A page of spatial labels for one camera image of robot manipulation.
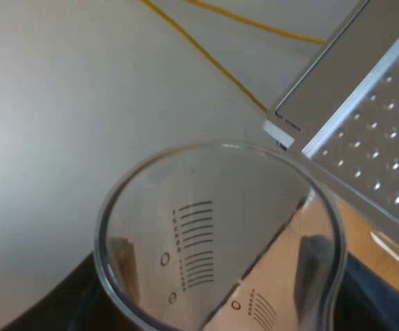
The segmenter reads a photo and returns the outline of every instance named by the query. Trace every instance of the measuring cup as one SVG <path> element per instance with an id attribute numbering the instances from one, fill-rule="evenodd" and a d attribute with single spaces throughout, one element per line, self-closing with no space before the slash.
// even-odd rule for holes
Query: measuring cup
<path id="1" fill-rule="evenodd" d="M 145 330 L 330 330 L 345 258 L 321 187 L 236 142 L 137 165 L 106 198 L 95 239 L 104 290 Z"/>

